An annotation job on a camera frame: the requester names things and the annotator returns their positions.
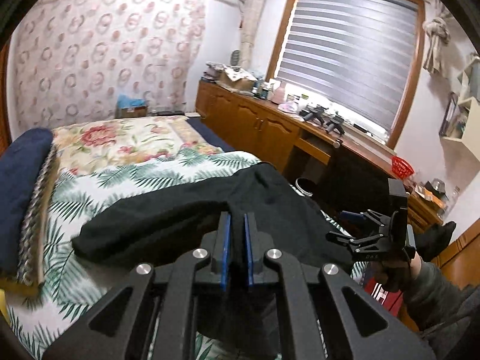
rolled blanket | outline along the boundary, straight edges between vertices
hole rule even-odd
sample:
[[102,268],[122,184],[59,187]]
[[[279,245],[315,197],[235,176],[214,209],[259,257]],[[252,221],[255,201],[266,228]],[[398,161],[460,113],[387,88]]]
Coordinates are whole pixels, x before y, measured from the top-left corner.
[[0,272],[4,274],[17,273],[22,221],[52,142],[50,130],[33,128],[0,157]]

red garment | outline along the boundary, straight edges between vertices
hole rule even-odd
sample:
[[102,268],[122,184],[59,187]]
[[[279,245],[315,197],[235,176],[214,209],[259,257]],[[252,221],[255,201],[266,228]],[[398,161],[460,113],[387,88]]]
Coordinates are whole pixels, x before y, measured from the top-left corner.
[[398,315],[400,306],[402,305],[402,292],[388,292],[378,284],[374,278],[370,279],[364,290],[376,299],[390,314],[394,317]]

zebra roller blind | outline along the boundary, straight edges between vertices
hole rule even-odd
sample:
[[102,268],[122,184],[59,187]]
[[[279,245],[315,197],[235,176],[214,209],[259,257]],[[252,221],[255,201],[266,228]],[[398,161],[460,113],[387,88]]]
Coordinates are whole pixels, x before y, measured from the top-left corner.
[[298,0],[277,77],[390,131],[416,44],[407,0]]

floral bedsheet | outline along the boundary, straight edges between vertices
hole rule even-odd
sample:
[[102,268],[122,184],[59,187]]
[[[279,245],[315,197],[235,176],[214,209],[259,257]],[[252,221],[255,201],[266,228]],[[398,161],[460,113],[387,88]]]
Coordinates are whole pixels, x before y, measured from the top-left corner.
[[53,130],[60,169],[88,175],[111,165],[138,164],[175,155],[183,145],[201,154],[222,152],[208,144],[186,116],[151,116],[98,121]]
[[[119,199],[211,177],[231,176],[258,162],[257,157],[243,151],[204,155],[184,146],[176,156],[108,166],[89,175],[61,172],[48,210],[44,285],[36,298],[6,294],[11,328],[20,342],[40,360],[45,349],[127,273],[76,258],[70,240],[79,234],[85,222]],[[199,333],[195,358],[248,360],[239,350],[225,348],[221,342]]]

person's hand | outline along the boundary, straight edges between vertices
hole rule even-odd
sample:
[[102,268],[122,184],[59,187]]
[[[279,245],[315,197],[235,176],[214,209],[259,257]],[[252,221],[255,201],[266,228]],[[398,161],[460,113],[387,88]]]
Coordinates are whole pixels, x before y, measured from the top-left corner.
[[397,292],[402,290],[411,280],[415,280],[422,268],[422,259],[416,252],[409,265],[405,261],[383,261],[371,263],[375,281],[380,283],[387,291]]

